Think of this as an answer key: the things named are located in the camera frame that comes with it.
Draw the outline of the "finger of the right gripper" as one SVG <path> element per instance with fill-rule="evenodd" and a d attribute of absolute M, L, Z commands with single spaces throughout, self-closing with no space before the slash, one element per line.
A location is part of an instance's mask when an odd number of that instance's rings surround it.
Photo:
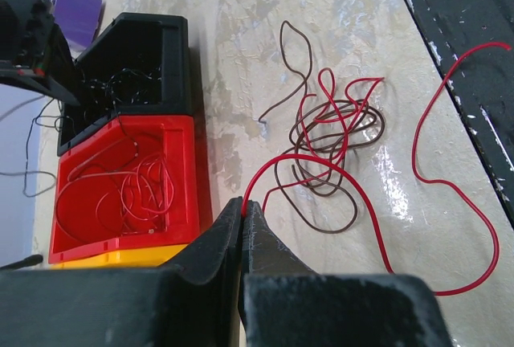
<path fill-rule="evenodd" d="M 80 79 L 67 40 L 54 25 L 47 44 L 30 52 L 22 41 L 1 39 L 1 83 L 80 105 Z"/>

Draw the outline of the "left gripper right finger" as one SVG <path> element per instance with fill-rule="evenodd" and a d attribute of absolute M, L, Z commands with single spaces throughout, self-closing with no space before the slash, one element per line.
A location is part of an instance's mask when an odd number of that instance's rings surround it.
<path fill-rule="evenodd" d="M 449 346 L 437 300 L 415 276 L 320 274 L 249 202 L 239 314 L 249 346 Z"/>

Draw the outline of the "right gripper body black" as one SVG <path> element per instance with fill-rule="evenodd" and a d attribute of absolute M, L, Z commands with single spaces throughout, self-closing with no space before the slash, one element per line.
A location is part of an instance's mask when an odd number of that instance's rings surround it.
<path fill-rule="evenodd" d="M 1 76 L 44 77 L 54 25 L 48 0 L 1 0 Z"/>

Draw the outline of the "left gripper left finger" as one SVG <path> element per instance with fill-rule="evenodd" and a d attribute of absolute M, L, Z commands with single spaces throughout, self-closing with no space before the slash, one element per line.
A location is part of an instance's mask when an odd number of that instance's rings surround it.
<path fill-rule="evenodd" d="M 156 267 L 3 271 L 2 345 L 237 345 L 241 208 Z"/>

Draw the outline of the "yellow plastic bin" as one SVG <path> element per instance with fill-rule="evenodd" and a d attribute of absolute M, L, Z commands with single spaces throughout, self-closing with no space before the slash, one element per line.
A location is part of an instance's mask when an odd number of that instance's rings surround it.
<path fill-rule="evenodd" d="M 51 269 L 84 269 L 104 267 L 157 267 L 180 253 L 187 244 L 109 251 L 85 259 L 52 264 Z"/>

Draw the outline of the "black plastic bin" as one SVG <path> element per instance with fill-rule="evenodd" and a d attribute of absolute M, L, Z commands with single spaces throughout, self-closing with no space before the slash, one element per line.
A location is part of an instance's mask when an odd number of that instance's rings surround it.
<path fill-rule="evenodd" d="M 188 21 L 182 16 L 122 12 L 75 66 L 93 104 L 63 106 L 58 156 L 122 115 L 194 113 Z"/>

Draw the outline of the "red plastic bin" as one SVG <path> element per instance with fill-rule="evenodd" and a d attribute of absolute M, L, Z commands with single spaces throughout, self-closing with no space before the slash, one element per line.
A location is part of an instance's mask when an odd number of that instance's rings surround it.
<path fill-rule="evenodd" d="M 188 244 L 213 222 L 206 127 L 121 116 L 58 160 L 48 261 Z"/>

